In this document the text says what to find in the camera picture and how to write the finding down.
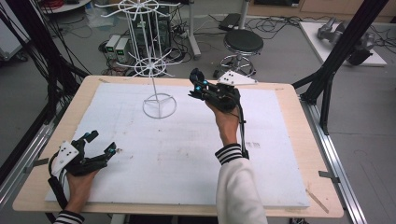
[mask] black and white striped sleeve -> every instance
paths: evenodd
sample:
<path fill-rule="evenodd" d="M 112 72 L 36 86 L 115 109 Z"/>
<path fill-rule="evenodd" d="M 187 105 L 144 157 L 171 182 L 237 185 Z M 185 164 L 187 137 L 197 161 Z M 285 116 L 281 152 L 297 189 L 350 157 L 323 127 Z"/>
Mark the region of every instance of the black and white striped sleeve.
<path fill-rule="evenodd" d="M 81 215 L 63 210 L 53 224 L 82 224 L 83 221 Z"/>
<path fill-rule="evenodd" d="M 241 145 L 239 144 L 230 144 L 215 153 L 216 157 L 218 158 L 221 165 L 224 163 L 233 161 L 238 158 L 243 158 Z"/>

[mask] white board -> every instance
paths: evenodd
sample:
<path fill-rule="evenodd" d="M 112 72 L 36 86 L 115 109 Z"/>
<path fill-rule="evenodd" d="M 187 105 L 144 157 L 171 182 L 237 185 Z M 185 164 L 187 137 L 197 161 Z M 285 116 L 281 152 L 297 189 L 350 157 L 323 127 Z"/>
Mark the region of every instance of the white board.
<path fill-rule="evenodd" d="M 175 97 L 177 111 L 152 119 L 142 110 L 152 86 L 99 86 L 73 139 L 99 132 L 86 145 L 86 157 L 103 153 L 113 141 L 122 150 L 94 179 L 90 202 L 215 204 L 220 164 L 214 154 L 222 144 L 213 112 L 188 96 L 190 90 L 192 85 L 157 86 Z M 247 150 L 263 205 L 309 206 L 275 92 L 240 92 Z M 56 200 L 51 191 L 46 200 Z"/>
<path fill-rule="evenodd" d="M 318 28 L 322 27 L 324 23 L 320 22 L 307 22 L 300 21 L 300 26 L 306 36 L 308 38 L 309 43 L 314 48 L 315 53 L 318 55 L 322 62 L 326 61 L 327 57 L 329 57 L 330 52 L 332 51 L 333 44 L 329 42 L 327 39 L 318 39 Z M 332 26 L 332 30 L 334 31 L 339 23 L 335 23 Z M 370 50 L 373 55 L 367 58 L 360 65 L 362 66 L 385 66 L 387 63 L 379 56 L 375 50 Z"/>

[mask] wrist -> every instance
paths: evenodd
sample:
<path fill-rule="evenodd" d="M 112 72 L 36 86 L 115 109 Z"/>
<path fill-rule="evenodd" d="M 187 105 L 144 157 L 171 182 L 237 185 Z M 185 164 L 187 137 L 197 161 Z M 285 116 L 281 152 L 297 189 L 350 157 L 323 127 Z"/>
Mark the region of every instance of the wrist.
<path fill-rule="evenodd" d="M 85 206 L 86 201 L 83 200 L 70 200 L 70 202 L 67 204 L 66 208 L 64 210 L 73 212 L 76 214 L 80 214 L 82 211 L 82 208 Z"/>
<path fill-rule="evenodd" d="M 236 134 L 220 134 L 220 138 L 224 147 L 238 142 Z"/>

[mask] black stool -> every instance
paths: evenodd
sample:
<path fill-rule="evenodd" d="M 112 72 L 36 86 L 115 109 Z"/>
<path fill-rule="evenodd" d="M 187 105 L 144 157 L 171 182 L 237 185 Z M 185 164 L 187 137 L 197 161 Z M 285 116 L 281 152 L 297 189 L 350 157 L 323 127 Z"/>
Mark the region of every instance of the black stool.
<path fill-rule="evenodd" d="M 224 37 L 224 46 L 235 55 L 227 56 L 220 62 L 221 71 L 232 70 L 247 77 L 256 74 L 253 63 L 245 56 L 262 51 L 264 42 L 259 35 L 249 30 L 232 30 Z"/>

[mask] desk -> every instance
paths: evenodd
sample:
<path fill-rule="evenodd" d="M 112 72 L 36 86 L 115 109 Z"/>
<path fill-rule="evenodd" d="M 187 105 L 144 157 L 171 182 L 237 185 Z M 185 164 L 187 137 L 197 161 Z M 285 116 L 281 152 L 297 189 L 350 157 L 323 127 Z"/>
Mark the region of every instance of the desk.
<path fill-rule="evenodd" d="M 70 11 L 79 7 L 83 7 L 85 5 L 87 5 L 88 3 L 90 3 L 91 0 L 80 0 L 78 2 L 78 4 L 64 4 L 63 6 L 59 7 L 59 8 L 55 8 L 53 10 L 51 10 L 50 8 L 41 8 L 42 11 L 45 14 L 52 14 L 52 13 L 59 13 L 59 12 L 66 12 L 66 11 Z"/>
<path fill-rule="evenodd" d="M 92 97 L 95 95 L 97 87 L 102 82 L 149 84 L 150 80 L 139 77 L 130 79 L 125 77 L 86 77 L 41 154 L 40 159 L 50 158 L 63 140 L 72 140 L 75 129 L 89 106 Z M 157 78 L 156 84 L 191 85 L 187 79 L 176 78 Z M 255 86 L 241 88 L 264 89 L 276 92 L 311 204 L 307 209 L 267 209 L 267 215 L 269 217 L 341 217 L 344 212 L 332 181 L 318 176 L 318 171 L 327 171 L 327 169 L 294 88 L 289 84 L 275 83 L 259 83 Z M 44 201 L 50 189 L 47 183 L 48 178 L 47 165 L 35 167 L 14 201 L 13 208 L 17 211 L 59 211 L 60 207 L 57 203 Z M 85 207 L 84 212 L 215 216 L 216 208 L 215 206 L 205 205 L 89 203 Z"/>

